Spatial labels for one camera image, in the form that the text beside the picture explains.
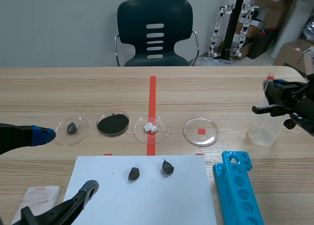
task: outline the floor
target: floor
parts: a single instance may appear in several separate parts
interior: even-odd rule
[[[274,60],[269,57],[272,49],[269,49],[264,54],[260,55],[256,59],[250,59],[248,57],[243,58],[240,61],[236,61],[237,65],[247,65],[247,66],[269,66],[273,65]]]

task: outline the small red paper square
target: small red paper square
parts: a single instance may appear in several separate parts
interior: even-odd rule
[[[206,129],[205,128],[198,128],[197,134],[198,135],[206,135]]]

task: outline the plastic bag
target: plastic bag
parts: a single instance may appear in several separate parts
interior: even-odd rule
[[[303,33],[306,36],[307,40],[314,40],[314,20],[311,20],[305,25]]]
[[[211,57],[197,57],[193,66],[236,66],[236,62]]]

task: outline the black pole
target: black pole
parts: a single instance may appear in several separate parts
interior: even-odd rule
[[[244,0],[236,0],[235,8],[230,16],[228,28],[225,36],[224,46],[221,52],[221,59],[230,60],[230,50],[232,45],[232,40],[236,31],[236,25],[239,20],[241,13],[241,8]]]

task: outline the white paper sheet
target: white paper sheet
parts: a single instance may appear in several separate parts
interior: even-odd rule
[[[171,175],[162,172],[166,160]],[[140,170],[129,181],[132,167]],[[216,225],[203,156],[80,156],[64,200],[88,180],[99,190],[74,225]]]

